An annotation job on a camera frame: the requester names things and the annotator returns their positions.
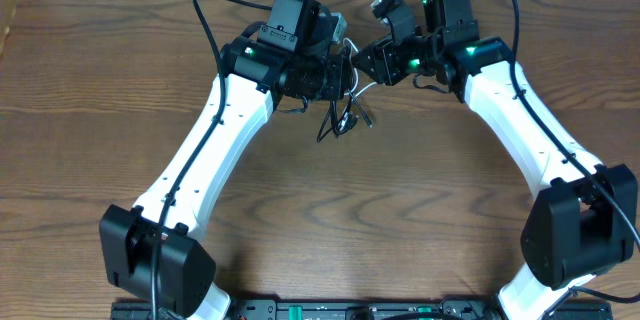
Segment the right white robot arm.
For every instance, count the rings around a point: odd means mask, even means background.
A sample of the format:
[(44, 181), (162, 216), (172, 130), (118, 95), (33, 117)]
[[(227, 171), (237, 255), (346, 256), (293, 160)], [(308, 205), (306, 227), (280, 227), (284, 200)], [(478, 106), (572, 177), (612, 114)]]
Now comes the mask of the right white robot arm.
[(484, 308), (487, 319), (545, 319), (588, 283), (629, 260), (639, 245), (639, 185), (631, 170), (604, 165), (546, 108), (513, 46), (481, 38), (470, 0), (422, 0), (418, 27), (405, 0), (374, 0), (384, 38), (354, 66), (393, 86), (433, 76), (476, 113), (506, 148), (529, 187), (531, 212), (520, 236), (523, 266)]

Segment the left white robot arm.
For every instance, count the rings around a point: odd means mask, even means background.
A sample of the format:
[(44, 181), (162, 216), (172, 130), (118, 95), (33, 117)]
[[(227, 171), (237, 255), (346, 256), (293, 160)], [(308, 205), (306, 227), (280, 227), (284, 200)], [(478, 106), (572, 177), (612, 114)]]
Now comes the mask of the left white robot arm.
[(343, 16), (316, 0), (274, 0), (268, 18), (213, 50), (207, 103), (159, 178), (135, 203), (105, 211), (99, 236), (108, 282), (148, 303), (147, 317), (222, 319), (230, 296), (202, 246), (241, 154), (289, 97), (335, 104), (351, 91)]

